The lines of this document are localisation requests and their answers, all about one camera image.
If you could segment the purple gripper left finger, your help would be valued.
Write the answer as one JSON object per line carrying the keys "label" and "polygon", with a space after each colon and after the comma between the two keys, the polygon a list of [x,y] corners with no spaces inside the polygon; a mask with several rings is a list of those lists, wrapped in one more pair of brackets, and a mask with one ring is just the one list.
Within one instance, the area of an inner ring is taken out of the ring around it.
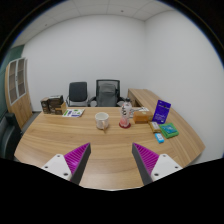
{"label": "purple gripper left finger", "polygon": [[56,154],[42,169],[78,185],[90,154],[91,145],[86,143],[65,155]]}

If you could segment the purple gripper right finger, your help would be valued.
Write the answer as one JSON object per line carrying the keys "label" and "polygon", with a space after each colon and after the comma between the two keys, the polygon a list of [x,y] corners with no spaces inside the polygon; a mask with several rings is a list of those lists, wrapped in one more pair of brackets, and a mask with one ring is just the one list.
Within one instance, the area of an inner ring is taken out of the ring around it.
{"label": "purple gripper right finger", "polygon": [[144,185],[148,185],[149,183],[182,169],[182,167],[167,154],[158,155],[137,143],[132,144],[132,154]]}

